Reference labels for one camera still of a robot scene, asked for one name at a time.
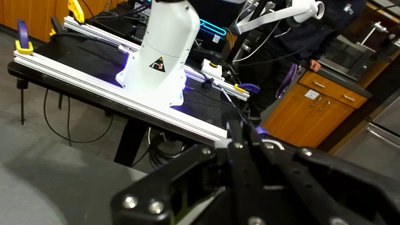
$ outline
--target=gray floor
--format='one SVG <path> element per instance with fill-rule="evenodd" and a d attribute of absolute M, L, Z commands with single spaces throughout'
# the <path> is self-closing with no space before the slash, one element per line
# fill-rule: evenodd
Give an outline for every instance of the gray floor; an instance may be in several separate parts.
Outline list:
<path fill-rule="evenodd" d="M 46 138 L 54 144 L 68 145 L 68 142 L 56 137 L 46 125 L 44 119 L 44 97 L 45 89 L 34 84 L 29 84 L 25 90 L 25 125 L 20 123 L 20 90 L 16 89 L 16 78 L 8 74 L 8 63 L 13 60 L 14 38 L 0 33 L 0 128 L 13 127 L 15 130 L 15 142 L 24 143 L 19 139 L 20 133 L 36 134 Z M 50 92 L 48 100 L 48 117 L 51 127 L 63 135 L 66 135 L 68 105 L 64 99 L 63 109 L 58 109 L 59 94 Z M 80 102 L 71 99 L 71 138 L 75 140 L 93 140 L 101 135 L 109 127 L 110 118 L 104 112 Z M 86 153 L 98 155 L 99 158 L 113 160 L 126 124 L 126 119 L 115 117 L 110 132 L 99 142 L 93 144 L 74 144 L 73 147 Z M 146 142 L 138 154 L 141 157 L 146 147 Z M 149 173 L 153 168 L 148 157 L 141 160 L 135 169 Z"/>

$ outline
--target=black label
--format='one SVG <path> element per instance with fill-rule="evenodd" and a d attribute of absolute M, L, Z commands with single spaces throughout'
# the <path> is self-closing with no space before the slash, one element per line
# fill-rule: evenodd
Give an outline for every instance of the black label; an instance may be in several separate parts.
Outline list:
<path fill-rule="evenodd" d="M 155 63 L 153 63 L 150 65 L 150 68 L 155 69 L 155 70 L 159 70 L 161 73 L 165 73 L 165 67 L 164 67 L 164 60 L 163 58 L 159 58 Z"/>

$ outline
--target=white part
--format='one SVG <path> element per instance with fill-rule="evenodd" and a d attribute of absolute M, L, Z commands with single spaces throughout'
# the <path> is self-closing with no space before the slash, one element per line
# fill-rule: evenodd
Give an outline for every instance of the white part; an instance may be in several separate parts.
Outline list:
<path fill-rule="evenodd" d="M 309 90 L 304 97 L 315 100 L 320 94 L 314 92 L 314 90 Z"/>
<path fill-rule="evenodd" d="M 214 79 L 225 80 L 223 78 L 223 67 L 213 64 L 210 60 L 204 59 L 201 64 L 201 73 Z"/>
<path fill-rule="evenodd" d="M 35 53 L 33 55 L 21 55 L 18 52 L 14 52 L 14 55 L 14 62 L 18 64 L 128 107 L 133 110 L 140 112 L 145 115 L 153 117 L 158 120 L 165 122 L 173 127 L 188 130 L 193 134 L 205 138 L 206 140 L 211 140 L 214 143 L 221 143 L 226 140 L 226 130 L 164 105 L 154 105 L 146 99 L 133 98 L 129 92 L 119 87 L 54 62 L 49 58 Z"/>
<path fill-rule="evenodd" d="M 265 24 L 275 23 L 278 20 L 294 18 L 298 23 L 304 23 L 310 18 L 321 19 L 325 13 L 324 3 L 315 0 L 293 0 L 291 7 L 268 13 L 261 15 L 258 19 L 250 20 L 250 15 L 244 20 L 235 24 L 235 29 L 239 34 L 244 34 L 246 32 L 254 30 Z"/>
<path fill-rule="evenodd" d="M 133 54 L 119 82 L 134 97 L 161 105 L 181 105 L 185 62 L 200 30 L 200 18 L 188 0 L 153 2 L 139 54 Z"/>
<path fill-rule="evenodd" d="M 98 29 L 93 25 L 88 25 L 88 24 L 78 24 L 71 17 L 66 17 L 64 19 L 64 27 L 70 29 L 70 30 L 74 30 L 76 33 L 80 33 L 80 34 L 84 34 L 84 35 L 88 35 L 88 37 L 94 37 L 94 38 L 99 38 L 99 39 L 103 39 L 103 40 L 106 40 L 109 43 L 113 43 L 115 45 L 121 45 L 120 49 L 125 53 L 135 53 L 135 52 L 139 52 L 140 50 L 140 47 L 134 44 L 134 43 L 130 43 L 125 39 L 121 39 L 116 35 L 113 35 L 108 32 L 104 32 L 101 29 Z M 190 67 L 186 67 L 185 65 L 185 73 L 186 73 L 186 78 L 190 78 L 198 83 L 203 83 L 205 79 L 201 74 L 199 74 L 198 72 L 195 72 L 194 69 L 191 69 Z M 228 94 L 233 95 L 233 97 L 236 97 L 238 99 L 243 100 L 243 102 L 246 102 L 250 97 L 250 94 L 248 92 L 245 93 L 241 93 L 241 92 L 238 92 L 235 90 L 234 85 L 231 84 L 228 84 L 228 83 L 221 83 L 219 84 L 221 88 L 224 88 L 226 90 Z"/>

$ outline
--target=table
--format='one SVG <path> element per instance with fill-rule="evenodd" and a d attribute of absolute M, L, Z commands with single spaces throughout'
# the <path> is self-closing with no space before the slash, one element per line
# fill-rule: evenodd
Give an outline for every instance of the table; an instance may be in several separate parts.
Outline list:
<path fill-rule="evenodd" d="M 94 40 L 81 40 L 70 37 L 56 37 L 49 44 L 40 47 L 35 53 L 85 72 L 114 85 L 118 85 L 115 75 L 124 68 L 126 60 L 125 54 L 108 45 Z M 163 120 L 140 112 L 130 110 L 120 104 L 96 97 L 86 90 L 78 89 L 76 87 L 53 79 L 16 63 L 9 64 L 9 73 L 19 79 L 58 92 L 83 103 L 126 117 L 129 122 L 125 127 L 125 132 L 115 157 L 115 162 L 119 164 L 128 167 L 133 164 L 149 125 L 164 132 L 173 132 L 184 140 L 195 140 L 206 145 L 213 145 L 213 142 L 185 129 L 171 127 Z M 233 108 L 226 103 L 215 100 L 219 99 L 219 92 L 204 92 L 200 88 L 201 84 L 193 80 L 188 82 L 188 87 L 195 92 L 186 92 L 185 104 L 176 110 L 224 129 L 225 122 L 221 119 L 221 115 L 231 114 Z"/>
<path fill-rule="evenodd" d="M 145 177 L 8 120 L 0 124 L 1 225 L 110 225 L 113 197 Z"/>

